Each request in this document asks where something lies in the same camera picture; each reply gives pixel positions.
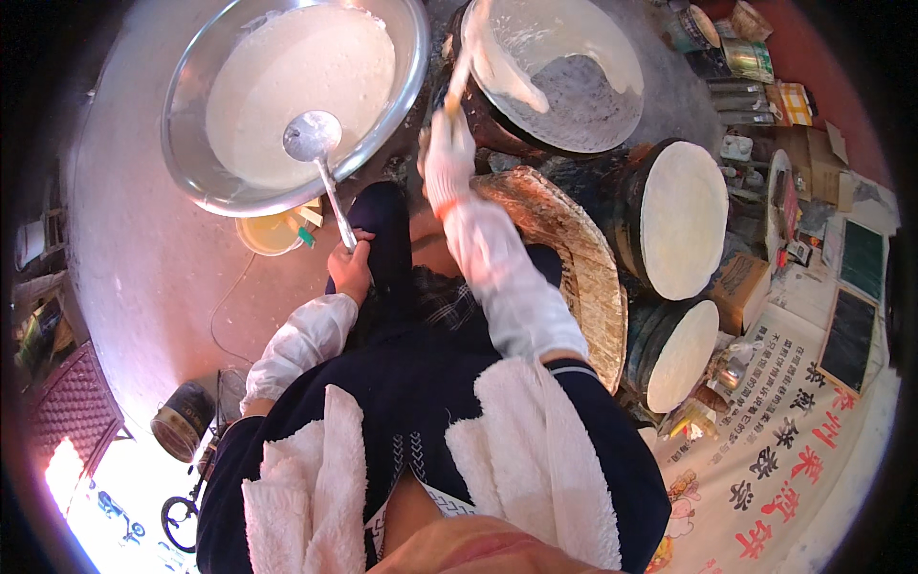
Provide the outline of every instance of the chalkboard sign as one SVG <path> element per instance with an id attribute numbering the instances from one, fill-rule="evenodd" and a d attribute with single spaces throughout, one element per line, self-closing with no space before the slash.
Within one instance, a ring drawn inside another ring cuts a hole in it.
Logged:
<path id="1" fill-rule="evenodd" d="M 877 306 L 843 287 L 835 291 L 832 322 L 823 343 L 818 370 L 858 395 L 864 384 Z"/>
<path id="2" fill-rule="evenodd" d="M 883 291 L 883 236 L 845 221 L 845 252 L 839 278 L 879 302 Z"/>

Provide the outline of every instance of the metal bowl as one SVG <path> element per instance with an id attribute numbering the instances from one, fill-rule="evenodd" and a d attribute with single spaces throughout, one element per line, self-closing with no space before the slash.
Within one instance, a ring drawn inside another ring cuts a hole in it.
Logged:
<path id="1" fill-rule="evenodd" d="M 162 155 L 179 186 L 201 208 L 231 217 L 280 213 L 325 193 L 321 179 L 288 189 L 252 186 L 217 159 L 205 132 L 210 89 L 240 41 L 273 15 L 305 6 L 362 8 L 386 24 L 396 53 L 395 80 L 374 126 L 332 170 L 341 181 L 392 136 L 418 96 L 427 72 L 431 30 L 419 0 L 236 0 L 201 28 L 175 67 L 162 110 Z"/>

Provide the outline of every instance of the white towel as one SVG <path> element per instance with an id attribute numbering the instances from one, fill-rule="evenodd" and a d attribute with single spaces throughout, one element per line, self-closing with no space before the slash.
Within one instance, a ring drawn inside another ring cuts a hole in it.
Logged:
<path id="1" fill-rule="evenodd" d="M 517 526 L 597 568 L 621 568 L 615 511 L 587 429 L 540 364 L 499 361 L 475 383 L 482 416 L 446 444 L 478 513 Z M 255 574 L 352 574 L 366 565 L 363 412 L 326 387 L 325 419 L 265 443 L 262 478 L 244 480 Z"/>

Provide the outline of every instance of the hand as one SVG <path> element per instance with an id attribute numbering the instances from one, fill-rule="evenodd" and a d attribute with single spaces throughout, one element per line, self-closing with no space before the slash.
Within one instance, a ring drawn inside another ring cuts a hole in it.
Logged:
<path id="1" fill-rule="evenodd" d="M 451 207 L 473 197 L 468 180 L 475 174 L 475 140 L 461 112 L 451 124 L 443 110 L 433 114 L 431 129 L 419 136 L 418 173 L 426 197 L 442 219 Z"/>
<path id="2" fill-rule="evenodd" d="M 370 256 L 369 242 L 376 234 L 355 229 L 353 235 L 357 238 L 353 254 L 347 253 L 343 242 L 339 242 L 329 253 L 329 275 L 335 282 L 335 291 L 346 293 L 360 307 L 370 289 L 370 267 L 366 259 Z"/>

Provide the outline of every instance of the wire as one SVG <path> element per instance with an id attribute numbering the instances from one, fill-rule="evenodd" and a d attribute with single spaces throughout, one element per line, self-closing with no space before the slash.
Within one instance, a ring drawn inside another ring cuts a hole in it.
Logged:
<path id="1" fill-rule="evenodd" d="M 227 300 L 227 297 L 230 296 L 230 293 L 232 293 L 233 289 L 235 289 L 236 286 L 241 282 L 242 278 L 245 277 L 246 272 L 249 271 L 249 267 L 252 266 L 252 261 L 254 260 L 255 260 L 255 253 L 252 252 L 252 256 L 249 257 L 249 263 L 245 264 L 245 267 L 242 268 L 242 273 L 240 273 L 239 276 L 236 277 L 236 280 L 232 282 L 232 285 L 229 286 L 229 289 L 227 289 L 227 292 L 223 294 L 223 297 L 221 297 L 219 301 L 217 301 L 217 305 L 214 305 L 214 308 L 210 310 L 210 316 L 207 318 L 207 323 L 210 329 L 210 340 L 214 342 L 214 344 L 219 348 L 220 351 L 223 351 L 227 355 L 232 355 L 236 357 L 237 359 L 240 359 L 241 361 L 245 361 L 249 365 L 253 365 L 253 362 L 245 358 L 242 355 L 236 355 L 231 350 L 227 349 L 222 344 L 220 344 L 220 341 L 217 340 L 217 335 L 214 334 L 214 316 L 217 315 L 217 310 L 220 308 L 221 305 L 223 305 L 223 301 Z"/>

